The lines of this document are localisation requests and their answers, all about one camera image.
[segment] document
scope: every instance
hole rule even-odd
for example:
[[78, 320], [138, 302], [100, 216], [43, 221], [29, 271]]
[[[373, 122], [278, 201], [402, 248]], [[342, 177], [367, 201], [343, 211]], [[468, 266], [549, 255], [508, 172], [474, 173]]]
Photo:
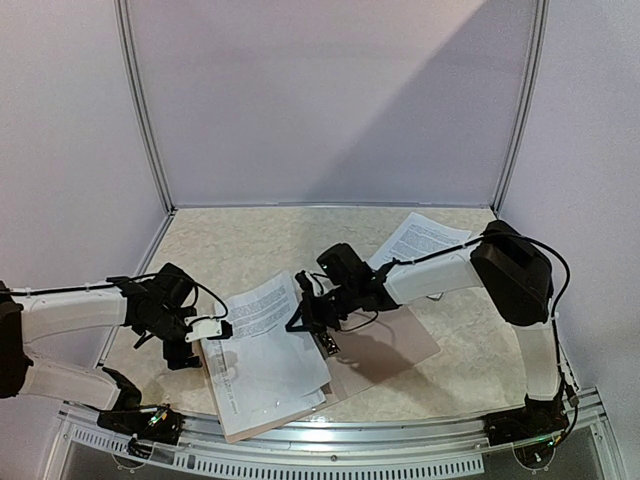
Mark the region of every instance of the document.
[[321, 387], [331, 376], [311, 334], [284, 328], [298, 306], [288, 272], [226, 304], [233, 337], [204, 340], [202, 349], [227, 440], [304, 416], [325, 401]]
[[378, 269], [394, 258], [411, 260], [442, 250], [469, 238], [471, 230], [458, 230], [441, 225], [415, 212], [407, 217], [378, 251], [369, 259], [369, 265]]

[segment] black cable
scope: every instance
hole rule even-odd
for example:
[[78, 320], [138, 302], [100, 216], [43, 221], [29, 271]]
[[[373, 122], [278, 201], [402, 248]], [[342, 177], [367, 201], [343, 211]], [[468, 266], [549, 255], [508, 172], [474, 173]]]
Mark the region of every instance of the black cable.
[[193, 294], [193, 302], [191, 302], [191, 305], [189, 305], [187, 308], [193, 308], [196, 306], [196, 303], [198, 303], [199, 294], [200, 294], [200, 288], [196, 287], [195, 293]]
[[361, 329], [362, 327], [366, 327], [367, 325], [369, 325], [369, 324], [371, 324], [371, 323], [375, 322], [375, 321], [378, 319], [378, 315], [380, 315], [380, 312], [376, 312], [376, 313], [375, 313], [375, 315], [374, 315], [372, 318], [370, 318], [369, 320], [367, 320], [367, 321], [366, 321], [366, 322], [364, 322], [364, 323], [361, 323], [361, 324], [360, 324], [360, 325], [358, 325], [358, 326], [355, 326], [355, 327], [353, 327], [353, 328], [347, 328], [346, 330], [340, 330], [340, 331], [341, 331], [342, 333], [349, 333], [349, 332], [353, 332], [353, 331], [355, 331], [355, 330], [359, 330], [359, 329]]
[[[173, 278], [179, 278], [180, 280], [187, 280], [182, 275], [178, 275], [178, 274], [175, 274], [175, 273], [157, 272], [157, 273], [145, 273], [144, 275], [138, 275], [136, 277], [129, 277], [129, 278], [122, 279], [122, 280], [120, 280], [118, 282], [109, 282], [109, 283], [106, 283], [106, 284], [103, 284], [103, 285], [86, 285], [86, 286], [82, 286], [82, 287], [78, 286], [78, 287], [50, 288], [50, 289], [46, 289], [46, 290], [33, 290], [33, 291], [30, 291], [30, 292], [14, 292], [11, 289], [3, 289], [3, 290], [0, 290], [0, 293], [6, 293], [6, 294], [9, 294], [9, 295], [15, 296], [15, 297], [27, 297], [27, 296], [30, 296], [30, 295], [49, 295], [49, 294], [52, 294], [52, 293], [82, 292], [82, 291], [86, 291], [86, 290], [104, 290], [106, 288], [117, 287], [119, 285], [124, 285], [125, 283], [136, 282], [138, 280], [144, 280], [145, 278], [152, 278], [152, 277], [156, 277], [156, 276], [173, 277]], [[224, 301], [222, 301], [222, 299], [218, 295], [213, 293], [209, 288], [205, 287], [200, 282], [196, 282], [193, 279], [189, 279], [189, 281], [191, 282], [192, 285], [194, 285], [196, 287], [196, 300], [197, 300], [198, 289], [201, 288], [207, 294], [209, 294], [211, 297], [213, 297], [216, 300], [216, 302], [218, 302], [220, 305], [222, 305], [222, 308], [224, 309], [224, 313], [222, 315], [214, 316], [212, 318], [221, 319], [221, 318], [225, 318], [227, 315], [229, 315], [229, 308], [227, 307], [227, 305], [224, 303]]]
[[326, 275], [322, 275], [321, 273], [312, 273], [312, 272], [309, 272], [309, 276], [316, 283], [316, 285], [320, 287], [320, 295], [324, 295], [324, 285], [320, 283], [320, 280], [318, 280], [318, 277], [322, 277], [322, 278], [329, 278], [329, 277], [327, 277]]
[[437, 252], [433, 252], [433, 253], [430, 253], [428, 255], [424, 255], [422, 257], [413, 259], [413, 260], [395, 261], [394, 262], [394, 266], [395, 265], [414, 265], [416, 263], [426, 262], [427, 260], [431, 260], [432, 258], [437, 258], [437, 257], [440, 257], [442, 255], [447, 255], [449, 253], [456, 252], [458, 250], [462, 250], [464, 248], [467, 248], [467, 247], [470, 247], [472, 245], [475, 245], [476, 243], [480, 243], [480, 242], [482, 242], [484, 240], [488, 240], [488, 239], [491, 239], [491, 238], [499, 238], [499, 237], [517, 238], [519, 240], [523, 240], [525, 242], [528, 242], [531, 245], [535, 245], [537, 247], [540, 247], [540, 248], [546, 250], [547, 252], [551, 253], [562, 264], [562, 266], [564, 267], [564, 270], [565, 270], [564, 283], [563, 283], [562, 287], [560, 288], [560, 291], [556, 295], [556, 298], [554, 299], [553, 304], [551, 306], [551, 316], [555, 318], [556, 308], [558, 306], [558, 302], [560, 301], [560, 298], [562, 298], [564, 293], [567, 291], [567, 287], [569, 286], [569, 282], [571, 280], [571, 269], [569, 268], [569, 263], [565, 260], [565, 258], [557, 250], [555, 250], [554, 248], [550, 247], [546, 243], [541, 242], [540, 240], [536, 240], [535, 238], [525, 237], [524, 235], [520, 235], [519, 233], [509, 233], [509, 232], [490, 233], [488, 235], [480, 235], [479, 237], [472, 238], [471, 240], [469, 240], [467, 242], [460, 243], [458, 245], [454, 245], [453, 247], [445, 248], [444, 250], [438, 250]]

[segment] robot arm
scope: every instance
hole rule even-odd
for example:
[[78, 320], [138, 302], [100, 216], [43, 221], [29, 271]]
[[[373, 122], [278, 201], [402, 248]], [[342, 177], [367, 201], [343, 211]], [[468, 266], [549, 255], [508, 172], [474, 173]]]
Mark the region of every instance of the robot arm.
[[[231, 326], [182, 306], [198, 284], [174, 265], [143, 277], [147, 280], [139, 283], [116, 277], [45, 291], [8, 290], [0, 282], [0, 398], [31, 394], [82, 403], [101, 411], [98, 423], [105, 428], [127, 434], [144, 430], [146, 438], [177, 441], [182, 417], [168, 407], [142, 411], [140, 391], [119, 372], [82, 368], [33, 348], [35, 340], [49, 335], [120, 325], [141, 336], [134, 348], [152, 335], [162, 340], [170, 369], [200, 367], [191, 343], [229, 338]], [[159, 411], [163, 421], [154, 420], [150, 428], [147, 422]]]
[[567, 385], [559, 369], [549, 312], [551, 262], [506, 223], [490, 223], [480, 237], [464, 245], [414, 261], [394, 260], [377, 271], [347, 244], [329, 248], [320, 255], [318, 264], [336, 288], [316, 296], [306, 273], [296, 275], [302, 301], [287, 330], [310, 331], [329, 355], [339, 351], [339, 346], [327, 328], [340, 330], [340, 322], [355, 310], [383, 312], [428, 295], [486, 288], [516, 333], [527, 376], [524, 409], [485, 417], [490, 443], [508, 443], [567, 428], [562, 406]]

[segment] beige tabletop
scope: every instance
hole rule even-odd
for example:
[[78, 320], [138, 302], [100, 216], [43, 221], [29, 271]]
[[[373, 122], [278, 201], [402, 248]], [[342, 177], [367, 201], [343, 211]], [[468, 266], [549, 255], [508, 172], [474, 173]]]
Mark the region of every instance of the beige tabletop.
[[[489, 210], [378, 207], [274, 207], [180, 210], [149, 267], [184, 269], [223, 298], [261, 285], [282, 270], [317, 270], [316, 257], [347, 242], [370, 257], [411, 212], [478, 233]], [[409, 420], [460, 415], [521, 404], [524, 366], [516, 336], [483, 289], [449, 292], [411, 307], [441, 347], [413, 369], [317, 414], [336, 422]], [[212, 302], [200, 295], [199, 312]], [[215, 413], [206, 369], [169, 371], [157, 339], [139, 350], [138, 336], [120, 328], [106, 365], [142, 390], [145, 403], [170, 403]]]

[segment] gray wall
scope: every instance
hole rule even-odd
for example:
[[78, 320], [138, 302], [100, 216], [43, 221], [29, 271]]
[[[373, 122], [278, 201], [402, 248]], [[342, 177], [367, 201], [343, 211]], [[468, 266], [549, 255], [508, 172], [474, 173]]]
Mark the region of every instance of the gray wall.
[[[0, 3], [0, 279], [60, 286], [132, 274], [164, 214], [111, 0]], [[92, 364], [104, 331], [39, 346]], [[0, 478], [39, 478], [59, 402], [0, 401]]]
[[178, 205], [491, 203], [534, 0], [136, 0]]
[[640, 3], [551, 2], [502, 217], [573, 266], [561, 337], [640, 472]]

